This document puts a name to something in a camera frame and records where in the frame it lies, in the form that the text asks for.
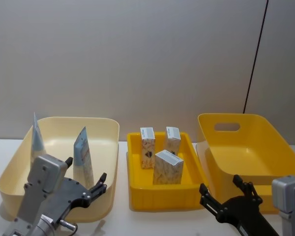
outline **small box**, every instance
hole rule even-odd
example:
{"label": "small box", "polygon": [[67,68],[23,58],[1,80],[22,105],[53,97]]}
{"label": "small box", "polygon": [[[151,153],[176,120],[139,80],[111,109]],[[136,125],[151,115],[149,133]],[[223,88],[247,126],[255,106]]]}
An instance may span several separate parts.
{"label": "small box", "polygon": [[155,135],[153,128],[140,128],[142,139],[141,168],[153,169],[155,165]]}
{"label": "small box", "polygon": [[178,155],[180,146],[179,129],[176,127],[166,127],[164,149],[174,155]]}
{"label": "small box", "polygon": [[180,184],[183,160],[167,150],[155,155],[153,184]]}

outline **yellow plastic bin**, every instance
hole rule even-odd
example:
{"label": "yellow plastic bin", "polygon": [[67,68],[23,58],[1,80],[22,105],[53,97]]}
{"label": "yellow plastic bin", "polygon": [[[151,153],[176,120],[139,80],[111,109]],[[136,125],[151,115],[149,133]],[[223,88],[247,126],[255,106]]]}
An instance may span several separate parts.
{"label": "yellow plastic bin", "polygon": [[[180,133],[178,156],[184,160],[181,184],[153,185],[153,169],[140,164],[141,134],[128,134],[128,177],[133,210],[167,211],[200,209],[199,187],[208,184],[196,152],[186,133]],[[155,132],[155,151],[163,150],[165,132]]]}
{"label": "yellow plastic bin", "polygon": [[202,114],[198,120],[197,153],[212,195],[221,203],[242,195],[232,182],[238,174],[254,183],[264,200],[261,212],[277,212],[271,183],[295,175],[295,153],[276,129],[264,117],[251,114]]}
{"label": "yellow plastic bin", "polygon": [[[74,117],[48,117],[39,120],[38,124],[47,153],[60,160],[73,156],[73,144],[82,128],[86,126],[94,182],[106,172],[107,190],[89,208],[75,208],[66,219],[70,222],[92,222],[104,217],[112,208],[114,200],[119,124],[107,118]],[[30,171],[31,135],[32,128],[0,177],[3,205],[7,213],[13,217],[19,210],[24,195],[24,184]],[[65,176],[73,178],[73,166],[67,170]]]}

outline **handle cutout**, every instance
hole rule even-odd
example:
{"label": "handle cutout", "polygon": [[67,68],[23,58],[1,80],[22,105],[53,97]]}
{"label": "handle cutout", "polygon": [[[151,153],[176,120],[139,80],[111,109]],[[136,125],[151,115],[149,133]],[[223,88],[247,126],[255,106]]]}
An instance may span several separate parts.
{"label": "handle cutout", "polygon": [[215,131],[238,131],[240,125],[238,123],[217,123],[214,126]]}

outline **metal cylinder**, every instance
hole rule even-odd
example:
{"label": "metal cylinder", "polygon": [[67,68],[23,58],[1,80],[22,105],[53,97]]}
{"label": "metal cylinder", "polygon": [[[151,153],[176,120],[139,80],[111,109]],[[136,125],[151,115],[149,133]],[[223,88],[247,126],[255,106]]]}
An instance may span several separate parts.
{"label": "metal cylinder", "polygon": [[38,224],[29,236],[55,236],[55,229],[49,221],[40,218]]}
{"label": "metal cylinder", "polygon": [[60,220],[59,224],[61,226],[66,227],[67,229],[69,229],[71,231],[75,231],[75,229],[77,228],[75,225],[70,224],[69,222],[66,222],[65,220]]}

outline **black cable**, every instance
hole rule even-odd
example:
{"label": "black cable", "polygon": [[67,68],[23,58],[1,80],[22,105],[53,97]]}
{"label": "black cable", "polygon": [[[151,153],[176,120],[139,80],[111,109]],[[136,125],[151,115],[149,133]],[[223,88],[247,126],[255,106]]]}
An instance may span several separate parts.
{"label": "black cable", "polygon": [[245,101],[243,113],[245,113],[245,111],[246,111],[246,106],[247,106],[247,101],[248,101],[248,95],[249,95],[250,86],[251,86],[251,80],[252,80],[252,77],[254,75],[254,70],[255,70],[255,65],[256,65],[256,60],[257,60],[257,55],[258,55],[260,40],[261,40],[261,35],[262,35],[262,31],[264,29],[264,24],[265,24],[265,19],[266,19],[266,11],[267,11],[267,5],[268,5],[268,3],[269,3],[269,0],[266,0],[264,18],[262,20],[262,25],[261,25],[261,30],[260,30],[260,34],[259,34],[258,45],[257,45],[257,49],[256,49],[254,64],[252,66],[252,71],[251,71],[251,75],[250,75],[250,81],[249,81],[249,86],[248,86],[248,91],[247,91],[247,95],[246,95],[246,101]]}

